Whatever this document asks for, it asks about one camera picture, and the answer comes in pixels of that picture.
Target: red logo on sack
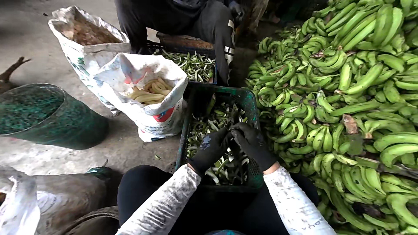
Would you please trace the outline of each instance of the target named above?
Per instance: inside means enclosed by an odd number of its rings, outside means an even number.
[[[167,109],[166,111],[158,115],[154,115],[153,117],[157,122],[163,123],[171,117],[171,114],[173,113],[173,111],[174,111],[174,107]]]

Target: black glove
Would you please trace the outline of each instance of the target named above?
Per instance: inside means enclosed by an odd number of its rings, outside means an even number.
[[[241,122],[233,125],[230,130],[241,149],[257,162],[261,171],[269,169],[276,162],[258,129]]]
[[[231,10],[231,14],[235,20],[236,25],[239,25],[244,19],[246,8],[243,5],[237,3],[236,1],[232,1],[229,4],[228,8]]]
[[[228,139],[230,138],[232,138],[232,135],[226,127],[206,135],[197,153],[193,158],[188,158],[187,162],[198,175],[203,177],[206,170],[226,153]]]

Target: pile of green plantains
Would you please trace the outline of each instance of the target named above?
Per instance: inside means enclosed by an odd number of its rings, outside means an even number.
[[[249,67],[271,150],[337,234],[418,234],[418,1],[329,0]]]

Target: green bucket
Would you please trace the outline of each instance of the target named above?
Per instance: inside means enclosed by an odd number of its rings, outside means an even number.
[[[107,118],[52,84],[28,84],[0,95],[0,137],[80,150],[102,142],[108,130]]]

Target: concrete floor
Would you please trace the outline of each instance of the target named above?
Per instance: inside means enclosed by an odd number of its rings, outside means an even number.
[[[12,166],[29,175],[83,173],[103,165],[106,159],[108,167],[120,172],[141,164],[164,168],[176,159],[180,137],[152,143],[141,141],[134,122],[123,113],[113,117],[65,59],[47,22],[52,11],[69,5],[77,5],[119,28],[113,0],[0,0],[0,71],[6,70],[20,56],[32,59],[18,68],[10,80],[18,85],[47,82],[62,87],[109,118],[109,136],[98,146],[82,151],[0,138],[0,165]]]

